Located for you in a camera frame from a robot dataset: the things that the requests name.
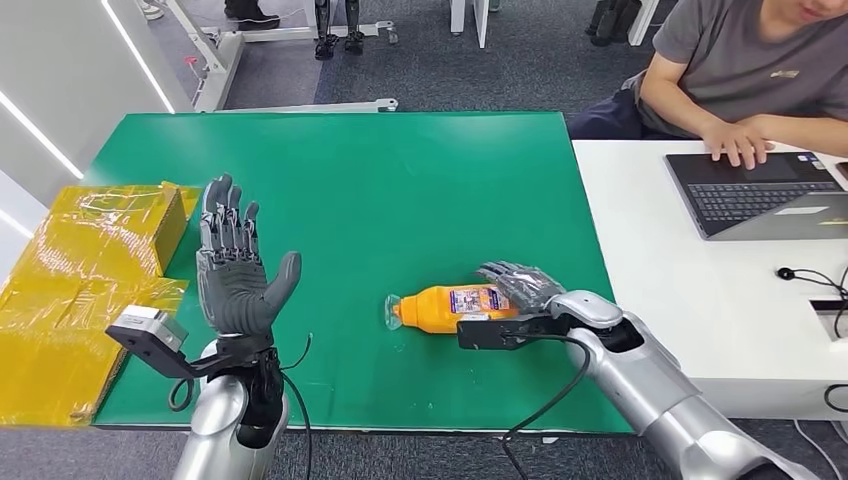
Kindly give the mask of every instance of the gray t-shirt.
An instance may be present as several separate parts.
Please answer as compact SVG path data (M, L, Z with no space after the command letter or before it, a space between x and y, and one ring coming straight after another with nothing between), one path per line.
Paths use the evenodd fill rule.
M848 121L848 15L788 39L759 36L762 0L680 0L654 37L657 53L688 64L679 85L701 108L737 122L770 113ZM694 137L639 99L645 72L629 79L645 125Z

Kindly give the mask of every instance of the robot leg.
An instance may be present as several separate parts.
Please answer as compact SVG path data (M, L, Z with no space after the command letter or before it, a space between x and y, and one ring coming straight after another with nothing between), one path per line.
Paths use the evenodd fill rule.
M636 316L626 314L610 331L573 328L568 336L589 346L594 358L588 375L680 478L736 479L765 464L795 480L818 478L714 409ZM583 350L567 348L581 364Z
M359 31L359 0L345 0L345 14L347 15L345 51L362 55L362 39L365 35Z
M315 0L315 20L318 25L318 44L315 45L315 60L333 58L333 49L338 37L329 33L330 30L330 0Z

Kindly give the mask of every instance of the black cable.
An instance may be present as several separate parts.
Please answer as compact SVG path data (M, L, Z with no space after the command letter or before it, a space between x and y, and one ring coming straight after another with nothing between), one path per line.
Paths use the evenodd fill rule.
M300 358L298 358L296 362L289 365L288 367L283 367L283 370L288 370L288 369L291 369L291 368L294 368L294 367L300 365L300 362L302 362L303 359L306 358L306 354L309 353L309 347L311 347L311 346L312 346L312 334L310 333L309 336L306 337L306 348L303 349L303 353L300 354Z
M186 384L186 396L182 402L177 404L177 392L183 384ZM188 408L189 404L191 404L192 398L194 398L194 379L181 378L174 382L174 386L171 387L171 392L168 393L168 408L174 412L182 412Z
M565 335L543 335L543 334L532 334L532 333L527 333L527 334L515 333L515 334L504 335L504 336L505 337L518 337L518 338L536 338L536 339L540 339L540 340L560 340L560 341L565 342L565 343L572 343L574 345L579 346L580 348L583 349L583 353L585 354L584 358L583 358L583 364L580 365L580 368L577 370L577 373L574 374L574 377L571 379L570 382L568 382L568 384L565 387L563 387L562 390L560 390L556 395L554 395L554 397L552 399L550 399L548 401L548 403L542 405L542 408L536 410L536 412L534 412L532 415L530 415L529 417L522 420L518 425L510 428L509 431L507 431L504 434L504 436L501 437L501 447L503 448L504 453L506 454L507 458L509 458L510 463L512 463L512 466L515 467L515 469L518 471L518 474L521 476L522 480L528 480L527 474L524 473L524 469L521 468L521 464L518 463L518 459L515 458L515 455L512 453L512 450L509 449L509 445L507 445L507 442L509 442L510 439L512 438L512 436L515 435L519 430L525 428L527 425L530 425L531 423L538 420L539 417L541 417L542 415L547 413L548 410L553 408L554 405L559 403L560 400L562 400L563 398L565 398L566 395L571 393L571 390L574 389L574 387L586 375L586 371L589 370L589 363L592 360L592 351L589 349L588 345L581 342L580 340L575 340L573 338L566 337Z
M297 403L300 405L300 411L303 413L303 425L306 429L306 480L309 480L309 475L312 473L312 427L309 424L309 413L306 412L306 403L300 395L300 390L294 385L291 378L286 375L286 372L280 371L283 375L283 381L288 383L297 398Z
M831 385L831 386L827 387L827 389L824 391L824 403L825 403L825 405L827 405L828 407L830 407L834 411L837 411L839 413L848 413L848 408L837 406L836 404L833 403L833 401L830 400L830 394L834 390L838 390L840 388L848 388L848 384L837 383L836 385Z
M845 310L848 310L848 289L845 288L845 278L848 277L848 267L845 267L842 270L842 276L839 279L839 283L837 284L827 275L817 272L815 270L810 270L808 268L796 268L791 270L792 273L809 273L812 275L818 275L823 278L825 281L815 280L809 277L799 277L795 275L792 278L788 278L788 280L792 280L793 278L796 280L803 280L805 282L815 283L816 285L823 285L825 287L833 287L836 289L836 292L839 294L839 297L842 299L842 306L839 307L839 311L836 312L836 318L833 319L833 336L836 338L842 338L842 335L839 333L839 321L842 319L842 314L845 313Z

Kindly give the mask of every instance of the earphone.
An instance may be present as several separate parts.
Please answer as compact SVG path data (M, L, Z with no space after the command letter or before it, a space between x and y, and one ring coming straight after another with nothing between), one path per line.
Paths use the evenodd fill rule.
M784 280L792 280L793 278L795 278L795 270L792 270L789 267L780 267L774 273L779 278L782 278Z

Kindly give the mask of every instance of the person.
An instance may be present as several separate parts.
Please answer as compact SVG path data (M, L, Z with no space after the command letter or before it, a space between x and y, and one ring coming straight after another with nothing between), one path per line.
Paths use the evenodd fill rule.
M572 139L700 138L748 169L770 141L848 157L848 0L680 0L654 47Z
M265 15L259 0L224 0L224 15L242 31L272 30L280 26L279 15Z
M158 5L152 5L147 3L144 0L137 0L138 6L141 8L141 13L144 14L144 18L149 22L151 20L157 20L162 18L165 15L165 12L162 11L162 8Z

